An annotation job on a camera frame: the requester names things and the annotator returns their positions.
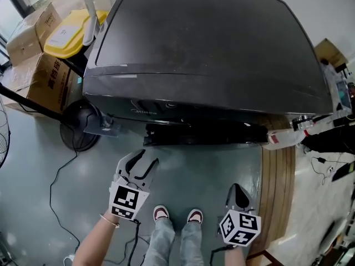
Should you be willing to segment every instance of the gray floor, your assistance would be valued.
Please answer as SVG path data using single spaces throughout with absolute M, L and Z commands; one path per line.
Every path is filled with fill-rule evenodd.
M 74 153 L 62 144 L 56 121 L 7 111 L 11 144 L 0 170 L 0 231 L 20 266 L 61 265 L 63 258 L 74 252 L 76 241 L 60 228 L 49 208 L 49 185 L 58 167 Z M 139 134 L 123 128 L 119 138 L 101 138 L 93 149 L 81 153 L 61 171 L 53 187 L 53 208 L 62 224 L 81 241 L 96 224 L 99 213 L 108 207 L 108 188 L 119 159 L 140 149 L 142 142 Z M 224 212 L 229 186 L 238 182 L 253 199 L 259 196 L 261 148 L 163 147 L 147 152 L 152 159 L 159 158 L 160 167 L 151 195 L 138 215 L 140 235 L 149 238 L 154 229 L 153 208 L 165 204 L 177 230 L 170 264 L 179 265 L 180 230 L 189 210 L 199 207 L 205 215 L 202 252 L 207 265 L 210 250 L 221 245 L 221 239 L 215 237 L 217 216 Z M 124 243 L 133 238 L 134 228 L 135 224 L 122 221 L 107 259 L 121 260 Z M 140 241 L 134 266 L 140 265 L 146 249 Z M 215 265 L 221 264 L 221 258 L 220 254 L 216 256 Z

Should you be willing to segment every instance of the sneaker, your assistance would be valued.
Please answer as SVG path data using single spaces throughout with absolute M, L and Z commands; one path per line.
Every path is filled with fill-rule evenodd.
M 163 205 L 158 205 L 154 208 L 153 216 L 154 216 L 154 222 L 156 222 L 157 219 L 170 218 L 168 210 Z
M 202 220 L 204 216 L 202 215 L 202 211 L 200 209 L 193 209 L 187 217 L 187 222 L 197 222 L 202 224 Z

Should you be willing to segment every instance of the cardboard box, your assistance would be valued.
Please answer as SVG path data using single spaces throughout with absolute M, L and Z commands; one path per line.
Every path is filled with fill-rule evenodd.
M 345 56 L 329 39 L 325 38 L 321 41 L 320 44 L 315 47 L 315 52 L 319 61 L 326 59 L 334 68 L 343 65 L 344 63 L 348 63 Z
M 70 69 L 60 59 L 43 53 L 43 47 L 61 21 L 50 4 L 20 22 L 6 46 L 13 66 L 4 73 L 2 80 L 5 87 L 60 114 L 67 104 L 72 82 Z M 24 111 L 19 103 L 11 99 L 4 98 L 3 102 L 9 108 Z
M 22 61 L 42 53 L 45 41 L 61 22 L 52 4 L 19 22 L 6 44 L 12 64 L 17 66 Z
M 24 98 L 61 114 L 67 105 L 72 84 L 73 73 L 70 72 L 60 59 L 40 53 L 7 70 L 2 83 Z M 9 108 L 25 112 L 19 103 L 11 99 L 3 98 L 3 102 Z

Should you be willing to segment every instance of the fan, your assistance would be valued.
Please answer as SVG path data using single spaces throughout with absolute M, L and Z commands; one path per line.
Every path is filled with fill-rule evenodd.
M 0 167 L 5 162 L 10 146 L 10 128 L 2 99 L 0 98 Z

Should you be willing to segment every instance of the yellow container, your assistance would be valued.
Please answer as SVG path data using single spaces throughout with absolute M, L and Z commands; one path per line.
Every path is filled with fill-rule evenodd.
M 102 24 L 108 12 L 96 11 L 99 23 Z M 57 58 L 69 58 L 76 55 L 83 47 L 85 29 L 89 22 L 87 9 L 71 11 L 59 26 L 47 38 L 44 52 Z

